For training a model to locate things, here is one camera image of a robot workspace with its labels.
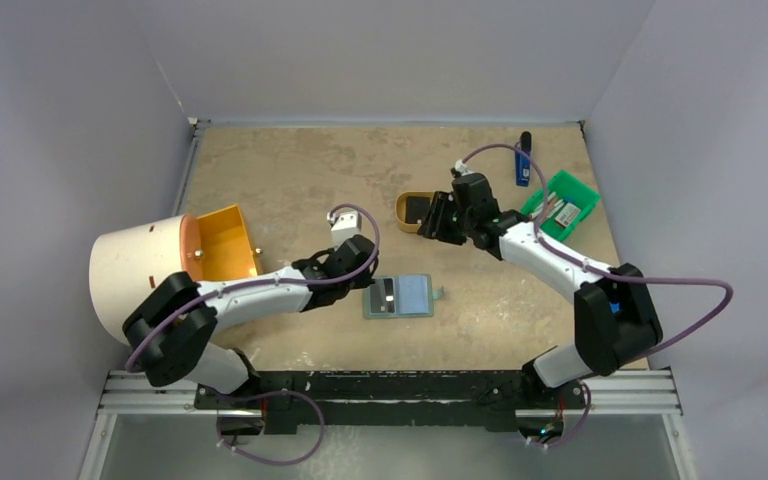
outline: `black mounting bracket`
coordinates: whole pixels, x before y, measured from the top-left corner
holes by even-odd
[[[527,396],[519,370],[259,373],[258,393],[283,389],[303,393],[319,405],[329,425],[480,426],[491,432],[517,432],[526,427],[523,422],[528,423],[517,417],[517,410],[554,411],[561,397],[565,408],[584,407],[573,383],[540,397]],[[204,390],[196,395],[197,409],[262,406],[228,401],[210,388]],[[307,403],[289,395],[270,398],[265,412],[267,434],[293,434],[299,425],[319,423]]]

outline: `speckled surface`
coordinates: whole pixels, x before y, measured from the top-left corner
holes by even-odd
[[[531,128],[534,158],[548,178],[565,169],[595,188],[578,126]],[[519,267],[471,245],[422,239],[396,227],[403,191],[450,190],[454,161],[487,143],[516,141],[521,129],[461,127],[242,128],[207,130],[187,211],[237,203],[267,271],[330,243],[328,209],[353,202],[382,229],[379,274],[428,273],[446,295],[429,318],[365,320],[361,292],[332,307],[278,315],[229,329],[221,346],[244,349],[269,369],[519,368],[571,341],[572,307]],[[489,151],[470,163],[486,174],[503,210],[539,187],[514,183],[513,155]],[[371,236],[371,228],[364,230]],[[566,244],[616,263],[601,203]]]

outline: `green box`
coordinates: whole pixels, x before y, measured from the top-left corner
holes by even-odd
[[[559,200],[569,199],[573,205],[581,209],[581,213],[569,224],[567,228],[561,228],[560,225],[555,223],[551,218],[547,218],[543,225],[540,227],[546,235],[554,238],[559,242],[563,242],[569,237],[569,234],[578,226],[579,222],[587,218],[590,212],[596,208],[596,204],[599,203],[598,193],[594,192],[590,187],[581,183],[577,178],[570,175],[566,170],[558,172],[551,180],[549,180],[549,194],[552,192],[558,196]],[[543,190],[540,189],[525,202],[522,207],[523,215],[528,216],[534,211],[543,201]]]

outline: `blue marker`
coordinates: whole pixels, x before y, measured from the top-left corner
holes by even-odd
[[[519,143],[517,146],[531,156],[531,132],[522,132],[519,136]],[[520,187],[527,187],[528,181],[531,179],[531,162],[524,156],[516,153],[514,154],[514,162],[516,163],[516,181]]]

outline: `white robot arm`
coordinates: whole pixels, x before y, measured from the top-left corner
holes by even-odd
[[[351,222],[353,228],[345,223],[336,219],[332,225],[336,248],[272,273],[198,283],[183,271],[169,275],[122,324],[133,348],[126,368],[138,363],[156,387],[187,379],[223,394],[256,389],[257,373],[245,354],[210,339],[267,315],[332,305],[350,290],[369,286],[378,266],[377,246],[359,234],[359,222]]]
[[[521,213],[501,212],[484,175],[453,169],[452,192],[436,192],[419,235],[462,245],[467,238],[498,260],[523,267],[573,304],[575,339],[523,365],[523,383],[535,394],[593,374],[610,375],[663,338],[649,291],[591,273],[552,253]],[[616,269],[551,238],[553,249],[581,265],[622,276],[640,276],[630,264]]]

